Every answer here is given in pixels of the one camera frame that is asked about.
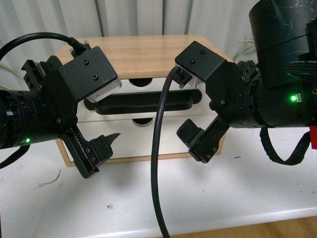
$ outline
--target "white tabletop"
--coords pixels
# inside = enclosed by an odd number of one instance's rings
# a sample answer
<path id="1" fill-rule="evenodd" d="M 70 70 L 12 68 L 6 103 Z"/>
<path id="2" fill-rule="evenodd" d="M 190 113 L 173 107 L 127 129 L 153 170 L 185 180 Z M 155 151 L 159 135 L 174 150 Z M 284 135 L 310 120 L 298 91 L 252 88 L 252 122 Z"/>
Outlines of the white tabletop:
<path id="1" fill-rule="evenodd" d="M 269 132 L 286 158 L 307 130 Z M 266 156 L 259 132 L 231 128 L 221 155 L 208 164 L 159 161 L 160 200 L 171 235 L 317 215 L 317 151 L 309 149 L 297 166 L 279 165 Z M 1 161 L 14 150 L 1 150 Z M 65 167 L 54 141 L 31 145 L 0 170 L 3 238 L 159 237 L 150 162 L 100 169 L 84 179 L 75 167 Z M 57 181 L 39 186 L 59 170 Z"/>

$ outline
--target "wooden floor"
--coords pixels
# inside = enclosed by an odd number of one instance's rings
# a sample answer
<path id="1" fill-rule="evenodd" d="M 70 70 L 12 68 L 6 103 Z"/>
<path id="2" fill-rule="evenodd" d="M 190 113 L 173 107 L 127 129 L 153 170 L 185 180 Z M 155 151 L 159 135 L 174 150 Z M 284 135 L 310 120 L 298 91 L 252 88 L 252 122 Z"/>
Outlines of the wooden floor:
<path id="1" fill-rule="evenodd" d="M 317 238 L 317 217 L 179 235 L 172 238 Z"/>

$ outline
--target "black cable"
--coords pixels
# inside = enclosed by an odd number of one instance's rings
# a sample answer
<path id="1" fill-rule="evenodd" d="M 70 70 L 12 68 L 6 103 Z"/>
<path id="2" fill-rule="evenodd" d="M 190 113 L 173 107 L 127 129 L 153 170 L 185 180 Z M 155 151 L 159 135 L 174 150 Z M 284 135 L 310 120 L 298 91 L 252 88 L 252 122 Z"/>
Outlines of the black cable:
<path id="1" fill-rule="evenodd" d="M 158 162 L 159 162 L 159 139 L 160 131 L 162 127 L 164 108 L 167 101 L 167 94 L 173 78 L 182 72 L 180 67 L 174 67 L 168 74 L 166 81 L 164 83 L 162 94 L 158 103 L 158 112 L 155 119 L 154 133 L 153 133 L 153 143 L 152 143 L 152 155 L 151 155 L 151 188 L 152 188 L 152 199 L 155 214 L 158 220 L 158 225 L 160 231 L 164 238 L 169 238 L 169 233 L 166 228 L 162 210 L 159 203 L 159 185 L 158 185 Z"/>
<path id="2" fill-rule="evenodd" d="M 10 155 L 7 159 L 0 163 L 0 169 L 7 167 L 13 162 L 17 161 L 22 155 L 24 155 L 30 148 L 30 145 L 21 146 L 17 151 Z"/>
<path id="3" fill-rule="evenodd" d="M 287 160 L 282 160 L 276 153 L 269 138 L 268 129 L 267 127 L 263 127 L 260 132 L 261 142 L 263 148 L 268 155 L 269 159 L 273 162 L 282 164 L 282 165 L 297 165 L 301 163 L 304 159 L 304 155 L 309 147 L 311 142 L 311 134 L 310 132 L 306 132 L 300 141 L 298 142 L 297 146 L 295 147 L 293 153 Z"/>
<path id="4" fill-rule="evenodd" d="M 65 41 L 67 44 L 69 44 L 72 48 L 85 51 L 86 48 L 83 44 L 79 43 L 75 38 L 64 36 L 58 33 L 52 33 L 52 32 L 37 32 L 37 33 L 31 33 L 28 35 L 20 36 L 9 43 L 5 44 L 0 49 L 0 60 L 13 48 L 37 39 L 56 39 L 60 41 Z"/>

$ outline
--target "wooden top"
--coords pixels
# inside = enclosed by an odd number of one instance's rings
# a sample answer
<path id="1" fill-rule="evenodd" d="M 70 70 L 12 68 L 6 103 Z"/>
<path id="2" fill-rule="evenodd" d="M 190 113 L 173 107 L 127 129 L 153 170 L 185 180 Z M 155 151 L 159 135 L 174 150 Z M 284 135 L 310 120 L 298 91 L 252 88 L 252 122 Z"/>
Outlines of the wooden top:
<path id="1" fill-rule="evenodd" d="M 231 61 L 216 46 L 200 35 L 161 35 L 78 38 L 99 46 L 113 65 L 120 79 L 167 77 L 178 56 L 193 41 L 197 41 Z M 56 56 L 62 64 L 73 59 L 70 46 L 64 46 Z"/>

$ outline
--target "green led light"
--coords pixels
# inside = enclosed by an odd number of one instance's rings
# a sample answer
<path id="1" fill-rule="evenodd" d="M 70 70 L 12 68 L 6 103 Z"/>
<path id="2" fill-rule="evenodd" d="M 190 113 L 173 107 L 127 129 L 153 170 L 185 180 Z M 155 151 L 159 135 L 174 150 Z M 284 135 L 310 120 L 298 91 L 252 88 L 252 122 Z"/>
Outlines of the green led light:
<path id="1" fill-rule="evenodd" d="M 296 101 L 297 101 L 296 95 L 291 96 L 291 101 L 292 101 L 292 102 L 296 102 Z"/>

